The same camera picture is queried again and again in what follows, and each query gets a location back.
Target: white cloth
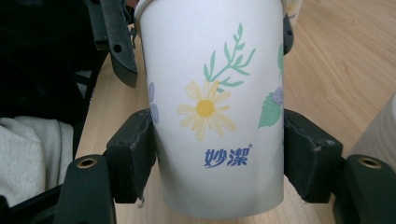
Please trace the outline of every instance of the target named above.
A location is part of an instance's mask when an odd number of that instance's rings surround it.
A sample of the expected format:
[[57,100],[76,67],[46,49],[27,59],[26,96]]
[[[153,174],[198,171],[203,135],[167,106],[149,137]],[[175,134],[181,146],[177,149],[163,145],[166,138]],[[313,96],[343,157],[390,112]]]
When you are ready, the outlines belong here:
[[64,182],[73,128],[56,119],[0,119],[0,194],[10,206]]

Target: yellow flower illustration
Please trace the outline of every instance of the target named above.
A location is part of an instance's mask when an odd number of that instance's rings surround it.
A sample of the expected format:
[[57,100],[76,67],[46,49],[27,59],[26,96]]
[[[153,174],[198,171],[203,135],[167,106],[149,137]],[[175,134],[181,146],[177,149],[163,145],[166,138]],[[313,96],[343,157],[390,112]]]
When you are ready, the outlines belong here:
[[191,126],[197,140],[204,139],[206,126],[209,129],[213,128],[220,137],[224,135],[223,128],[232,132],[236,130],[233,121],[221,113],[230,107],[227,105],[216,107],[231,95],[227,91],[218,93],[218,86],[217,80],[213,82],[212,86],[205,81],[204,89],[201,91],[195,81],[191,82],[186,87],[186,92],[196,105],[180,105],[177,109],[179,114],[187,116],[181,121],[181,127]]

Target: paper cup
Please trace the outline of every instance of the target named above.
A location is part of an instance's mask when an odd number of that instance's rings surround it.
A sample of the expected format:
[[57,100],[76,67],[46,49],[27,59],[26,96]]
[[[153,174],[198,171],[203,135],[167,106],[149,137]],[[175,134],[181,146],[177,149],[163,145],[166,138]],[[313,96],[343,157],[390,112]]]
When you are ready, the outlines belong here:
[[287,0],[287,12],[291,26],[296,25],[302,4],[303,0]]
[[279,0],[140,1],[165,204],[245,217],[283,200]]
[[377,158],[396,172],[396,94],[373,119],[349,154]]

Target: light wood surface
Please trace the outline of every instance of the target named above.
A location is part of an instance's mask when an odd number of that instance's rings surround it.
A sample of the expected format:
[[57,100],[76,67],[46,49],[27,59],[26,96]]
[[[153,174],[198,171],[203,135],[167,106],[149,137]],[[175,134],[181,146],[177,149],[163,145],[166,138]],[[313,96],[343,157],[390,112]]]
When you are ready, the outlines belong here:
[[[304,0],[294,44],[285,56],[285,107],[306,116],[344,144],[344,156],[396,92],[396,2]],[[102,154],[107,141],[148,94],[140,46],[136,89],[122,84],[106,59],[78,149],[78,157]],[[145,189],[146,203],[116,204],[120,224],[334,223],[332,202],[305,203],[285,178],[285,199],[275,209],[238,219],[200,219],[163,204],[158,166]]]

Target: metal screw hole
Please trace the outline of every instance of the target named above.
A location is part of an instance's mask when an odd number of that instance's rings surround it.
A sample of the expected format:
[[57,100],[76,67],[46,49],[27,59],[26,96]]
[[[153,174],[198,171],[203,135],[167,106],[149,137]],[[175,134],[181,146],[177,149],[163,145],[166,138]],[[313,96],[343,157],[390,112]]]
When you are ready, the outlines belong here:
[[77,167],[79,169],[87,169],[87,168],[93,167],[97,162],[98,161],[96,159],[88,158],[88,159],[85,159],[83,161],[80,161],[77,164]]
[[359,162],[367,167],[373,168],[373,169],[381,169],[382,165],[378,161],[372,160],[370,158],[360,158]]

